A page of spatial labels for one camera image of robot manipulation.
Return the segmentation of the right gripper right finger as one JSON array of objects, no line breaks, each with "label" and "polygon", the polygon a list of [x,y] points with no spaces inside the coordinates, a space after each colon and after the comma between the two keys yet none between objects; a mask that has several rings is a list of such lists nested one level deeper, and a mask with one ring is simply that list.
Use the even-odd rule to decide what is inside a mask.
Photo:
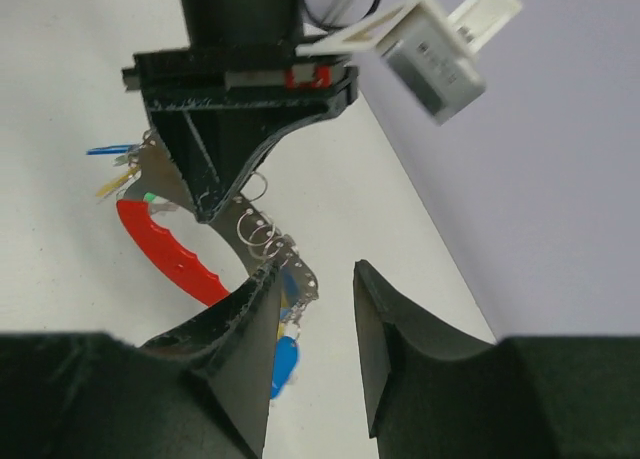
[{"label": "right gripper right finger", "polygon": [[383,458],[635,458],[639,340],[515,336],[491,344],[354,268],[369,435]]}]

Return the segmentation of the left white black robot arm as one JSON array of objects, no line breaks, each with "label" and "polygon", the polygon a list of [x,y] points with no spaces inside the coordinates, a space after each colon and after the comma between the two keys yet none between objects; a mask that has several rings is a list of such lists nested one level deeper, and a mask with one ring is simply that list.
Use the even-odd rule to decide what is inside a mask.
[{"label": "left white black robot arm", "polygon": [[181,0],[189,44],[122,72],[176,166],[197,221],[214,220],[286,135],[358,95],[346,55],[301,56],[302,0]]}]

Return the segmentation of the green tagged key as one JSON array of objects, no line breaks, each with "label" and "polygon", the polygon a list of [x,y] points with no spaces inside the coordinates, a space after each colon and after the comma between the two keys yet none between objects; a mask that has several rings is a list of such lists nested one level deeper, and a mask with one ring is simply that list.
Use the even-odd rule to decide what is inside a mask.
[{"label": "green tagged key", "polygon": [[154,214],[175,212],[179,209],[179,206],[171,201],[160,202],[158,196],[153,193],[145,193],[143,201],[147,203],[148,211],[151,216]]}]

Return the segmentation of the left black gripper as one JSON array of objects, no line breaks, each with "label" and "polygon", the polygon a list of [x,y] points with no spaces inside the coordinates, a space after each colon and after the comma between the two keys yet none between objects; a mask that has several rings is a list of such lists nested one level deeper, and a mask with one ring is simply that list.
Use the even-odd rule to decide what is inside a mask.
[{"label": "left black gripper", "polygon": [[149,119],[202,224],[220,215],[282,138],[339,116],[357,97],[358,69],[344,56],[253,46],[160,50],[133,60],[122,70],[128,92],[140,93],[148,109],[183,109],[150,111]]}]

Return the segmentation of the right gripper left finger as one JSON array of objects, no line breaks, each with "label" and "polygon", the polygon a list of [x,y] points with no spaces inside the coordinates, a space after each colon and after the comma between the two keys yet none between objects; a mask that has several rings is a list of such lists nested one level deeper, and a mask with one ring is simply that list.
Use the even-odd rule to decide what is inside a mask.
[{"label": "right gripper left finger", "polygon": [[258,458],[269,415],[281,273],[142,346],[105,333],[1,338],[5,458]]}]

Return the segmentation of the metal key holder red handle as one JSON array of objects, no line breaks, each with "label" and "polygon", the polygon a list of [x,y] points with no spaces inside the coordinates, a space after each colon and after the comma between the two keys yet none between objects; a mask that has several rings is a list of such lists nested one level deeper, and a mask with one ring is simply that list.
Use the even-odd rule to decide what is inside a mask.
[{"label": "metal key holder red handle", "polygon": [[[120,173],[101,186],[96,196],[113,199],[125,231],[146,258],[169,281],[200,303],[211,306],[226,298],[245,277],[272,261],[281,271],[279,327],[271,396],[292,383],[299,362],[302,313],[319,297],[315,273],[300,257],[294,239],[259,210],[264,188],[236,193],[209,224],[195,221],[180,174],[152,132],[138,143],[87,150],[106,156]],[[175,212],[151,216],[145,193],[179,206]]]}]

